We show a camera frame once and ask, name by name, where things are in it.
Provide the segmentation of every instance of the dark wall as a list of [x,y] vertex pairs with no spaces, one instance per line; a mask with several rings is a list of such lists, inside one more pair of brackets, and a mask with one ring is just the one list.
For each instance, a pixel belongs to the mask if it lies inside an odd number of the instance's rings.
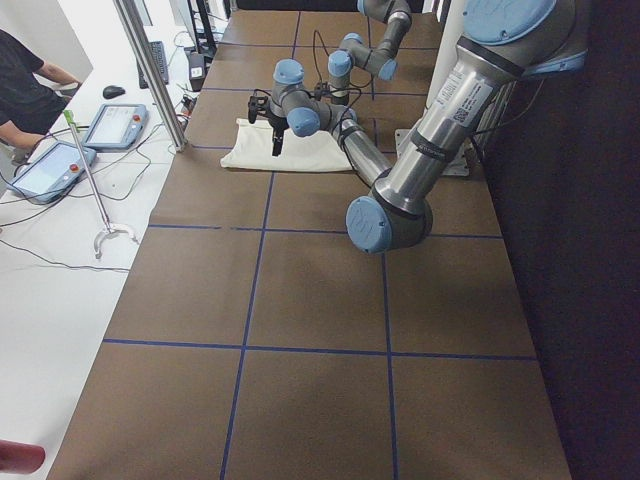
[[[640,2],[594,1],[586,69],[486,172],[574,480],[640,479]],[[537,84],[522,84],[510,114]]]

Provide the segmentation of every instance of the white cloth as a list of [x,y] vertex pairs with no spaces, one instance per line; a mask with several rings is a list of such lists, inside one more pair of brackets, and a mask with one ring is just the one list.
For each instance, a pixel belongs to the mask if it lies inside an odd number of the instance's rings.
[[271,155],[273,130],[266,120],[251,125],[238,118],[238,138],[233,150],[220,160],[228,168],[277,170],[287,172],[336,172],[351,170],[347,156],[328,132],[310,137],[296,137],[291,130],[284,133],[282,153]]

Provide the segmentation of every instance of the person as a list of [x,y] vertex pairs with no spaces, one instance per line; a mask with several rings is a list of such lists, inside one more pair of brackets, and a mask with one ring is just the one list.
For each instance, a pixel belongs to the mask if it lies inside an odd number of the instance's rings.
[[39,83],[34,73],[62,85],[80,85],[76,77],[42,60],[0,30],[0,139],[29,152],[67,104],[66,99]]

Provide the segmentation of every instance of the red object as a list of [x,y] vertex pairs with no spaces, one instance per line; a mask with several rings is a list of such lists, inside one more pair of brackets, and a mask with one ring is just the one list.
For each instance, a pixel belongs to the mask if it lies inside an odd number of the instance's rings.
[[0,472],[33,473],[44,463],[44,448],[0,440]]

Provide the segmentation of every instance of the silver pole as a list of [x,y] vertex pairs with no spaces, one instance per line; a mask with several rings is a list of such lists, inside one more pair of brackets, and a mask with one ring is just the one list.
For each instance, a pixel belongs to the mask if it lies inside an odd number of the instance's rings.
[[93,179],[93,173],[91,173],[91,167],[89,166],[87,157],[84,154],[84,148],[82,147],[82,142],[80,141],[80,137],[78,136],[78,129],[71,117],[67,117],[67,122],[69,123],[69,130],[71,131],[71,136],[73,137],[73,141],[76,144],[76,147],[78,147],[80,160],[82,160],[82,166],[84,167],[85,175],[89,180],[89,185],[91,185],[91,191],[93,192],[93,197],[95,198],[96,203],[98,204],[98,209],[100,210],[100,216],[102,217],[102,223],[104,223],[104,228],[111,233],[112,231],[111,219],[109,219],[107,210],[104,208],[104,204],[102,203],[102,199],[100,198],[100,192],[98,192],[98,186],[96,185],[96,181]]
[[173,104],[169,98],[169,92],[167,92],[158,67],[153,60],[151,49],[149,48],[149,40],[144,31],[140,14],[133,0],[113,0],[113,3],[116,6],[116,10],[118,10],[120,21],[129,38],[136,60],[140,64],[140,69],[147,79],[149,90],[151,90],[153,100],[158,106],[164,125],[169,131],[169,135],[171,135],[176,151],[181,152],[187,144],[187,139],[180,123],[178,123]]

